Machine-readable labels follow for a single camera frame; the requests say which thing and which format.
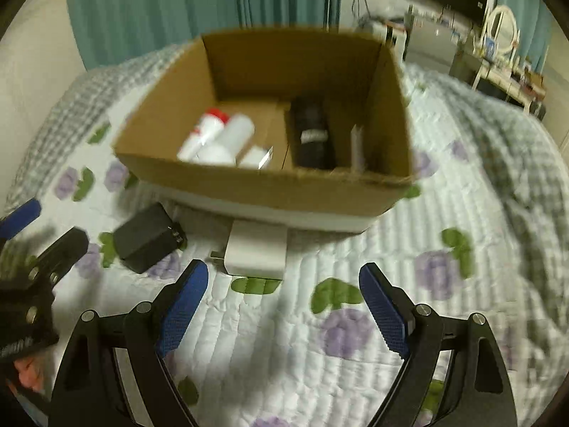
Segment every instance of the white charger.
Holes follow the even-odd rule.
[[[225,254],[211,252],[232,276],[283,279],[288,228],[256,221],[235,220]]]

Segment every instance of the bed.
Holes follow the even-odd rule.
[[[30,197],[43,211],[6,248],[3,274],[71,226],[90,238],[86,256],[55,287],[61,340],[47,353],[48,373],[56,374],[83,310],[129,311],[200,258],[209,268],[206,295],[166,359],[200,425],[366,425],[400,366],[358,295],[359,268],[373,261],[414,302],[442,315],[486,315],[519,424],[532,425],[569,368],[569,175],[541,124],[455,79],[402,67],[416,185],[360,235],[291,231],[285,280],[246,282],[208,260],[227,242],[231,219],[160,197],[112,153],[128,112],[183,48],[79,75],[22,152],[6,211]],[[120,264],[109,233],[156,200],[188,243],[137,275]],[[353,298],[334,299],[334,288]],[[119,357],[135,418],[150,425]],[[436,380],[447,363],[442,355]],[[425,408],[418,425],[434,407]]]

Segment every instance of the gingham fabric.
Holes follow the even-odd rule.
[[[78,204],[59,200],[54,191],[67,166],[87,165],[103,180],[114,161],[110,142],[121,124],[111,124],[113,132],[96,147],[98,154],[86,144],[89,133],[107,120],[105,112],[117,98],[133,85],[158,78],[180,52],[167,48],[87,73],[73,84],[30,146],[8,197],[8,210],[33,196],[42,200],[42,216],[30,233],[55,222],[61,224],[60,235],[68,229],[66,223],[76,223],[93,243],[99,233],[112,232],[158,199],[143,185],[118,199],[96,185]],[[318,287],[331,278],[357,284],[357,271],[368,261],[376,262],[414,302],[432,304],[440,315],[486,315],[507,362],[519,425],[531,425],[567,374],[569,176],[553,142],[541,124],[520,110],[443,75],[416,67],[403,70],[413,148],[416,160],[421,157],[416,164],[420,196],[398,202],[357,236],[291,231],[285,280],[269,295],[240,294],[231,278],[208,265],[210,285],[175,352],[173,375],[179,389],[187,387],[184,375],[192,376],[201,394],[192,413],[205,427],[367,424],[400,360],[377,332],[364,339],[365,345],[360,338],[362,347],[354,354],[353,349],[344,354],[343,347],[331,356],[335,350],[326,347],[331,320],[358,316],[360,324],[366,323],[365,305],[343,305],[324,319],[326,313],[311,310],[310,295],[318,295]],[[182,264],[205,259],[227,242],[230,220],[162,201],[188,233]],[[441,234],[454,227],[469,234],[471,246],[465,252],[472,256],[475,271],[466,279],[443,275],[442,282],[435,278],[422,284],[425,255],[437,274],[456,270],[456,262],[442,250],[444,236],[441,241]],[[24,251],[25,243],[6,248],[4,276],[14,271],[10,265],[21,261]],[[138,301],[152,300],[164,284],[157,284],[156,272],[135,275],[120,265],[102,275],[106,286],[99,284],[103,293],[98,297],[82,295],[93,286],[78,268],[58,284],[54,318],[62,340],[54,352],[55,367],[65,345],[63,335],[85,307],[101,315],[125,312]],[[75,296],[80,303],[71,305]],[[275,354],[286,364],[276,363]],[[246,374],[243,366],[232,363],[236,360],[263,361],[266,366],[246,365],[251,373]],[[444,378],[447,363],[448,355],[443,355],[436,378]],[[219,403],[224,409],[214,408]]]

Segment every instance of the metal screw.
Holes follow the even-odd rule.
[[[83,314],[81,315],[81,320],[88,323],[94,317],[95,317],[95,312],[93,310],[87,310],[87,311],[84,311]]]
[[[431,307],[425,304],[419,304],[415,307],[415,309],[417,310],[417,313],[419,313],[422,316],[429,316],[432,312]]]
[[[137,305],[137,312],[139,313],[148,313],[152,308],[152,304],[150,302],[140,302]]]
[[[35,277],[38,275],[39,273],[39,268],[38,267],[33,267],[32,271],[30,271],[30,275],[28,276],[30,281],[33,281],[35,279]]]
[[[480,313],[474,313],[472,315],[472,320],[477,324],[477,325],[482,325],[486,322],[486,318],[484,317],[484,315],[481,315]]]
[[[38,309],[37,307],[31,307],[28,310],[28,313],[26,314],[26,321],[29,322],[29,324],[33,324],[33,322],[35,321],[36,316],[38,316]]]

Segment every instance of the red bottle cap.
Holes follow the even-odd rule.
[[[224,124],[226,124],[227,121],[229,120],[229,116],[225,112],[221,112],[219,109],[216,109],[215,107],[207,109],[206,114],[214,115],[215,117],[220,119],[220,121],[223,122]]]

